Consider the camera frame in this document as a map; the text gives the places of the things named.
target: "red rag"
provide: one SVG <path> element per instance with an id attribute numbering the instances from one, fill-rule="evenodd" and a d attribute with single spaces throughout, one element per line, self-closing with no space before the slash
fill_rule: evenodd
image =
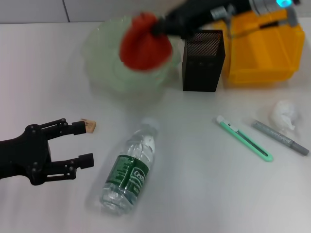
<path id="1" fill-rule="evenodd" d="M 120 59 L 130 69 L 148 71 L 158 68 L 171 56 L 173 49 L 166 35 L 153 36 L 151 28 L 158 21 L 151 13 L 132 20 L 120 48 Z"/>

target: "black mesh pencil holder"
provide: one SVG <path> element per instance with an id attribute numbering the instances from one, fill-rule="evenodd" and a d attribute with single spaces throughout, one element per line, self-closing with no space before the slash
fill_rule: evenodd
<path id="1" fill-rule="evenodd" d="M 185 41 L 183 91 L 216 91 L 225 60 L 223 31 L 202 30 Z"/>

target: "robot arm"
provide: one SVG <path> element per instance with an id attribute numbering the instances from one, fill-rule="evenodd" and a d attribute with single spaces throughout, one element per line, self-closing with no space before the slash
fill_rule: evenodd
<path id="1" fill-rule="evenodd" d="M 152 28 L 153 35 L 191 37 L 205 24 L 228 20 L 234 15 L 253 11 L 268 14 L 300 4 L 299 0 L 187 0 Z"/>
<path id="2" fill-rule="evenodd" d="M 26 176 L 32 185 L 74 180 L 77 168 L 94 166 L 93 154 L 52 162 L 48 140 L 82 133 L 86 133 L 84 121 L 69 125 L 65 119 L 60 119 L 43 125 L 27 126 L 21 136 L 0 142 L 0 179 Z"/>

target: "plastic water bottle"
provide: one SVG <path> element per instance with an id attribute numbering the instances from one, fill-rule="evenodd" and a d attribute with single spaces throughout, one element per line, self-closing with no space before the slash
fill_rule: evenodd
<path id="1" fill-rule="evenodd" d="M 125 143 L 105 182 L 100 202 L 111 213 L 127 214 L 135 205 L 154 162 L 159 124 L 150 118 Z"/>

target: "green box cutter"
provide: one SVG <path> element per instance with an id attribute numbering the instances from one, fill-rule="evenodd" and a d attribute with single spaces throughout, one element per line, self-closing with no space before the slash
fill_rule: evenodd
<path id="1" fill-rule="evenodd" d="M 273 156 L 267 152 L 265 149 L 257 145 L 251 138 L 249 138 L 246 134 L 241 132 L 237 127 L 233 126 L 229 121 L 225 120 L 222 116 L 218 116 L 216 121 L 230 134 L 235 136 L 238 140 L 240 140 L 244 145 L 246 145 L 249 149 L 255 152 L 260 158 L 262 158 L 266 162 L 272 162 Z"/>

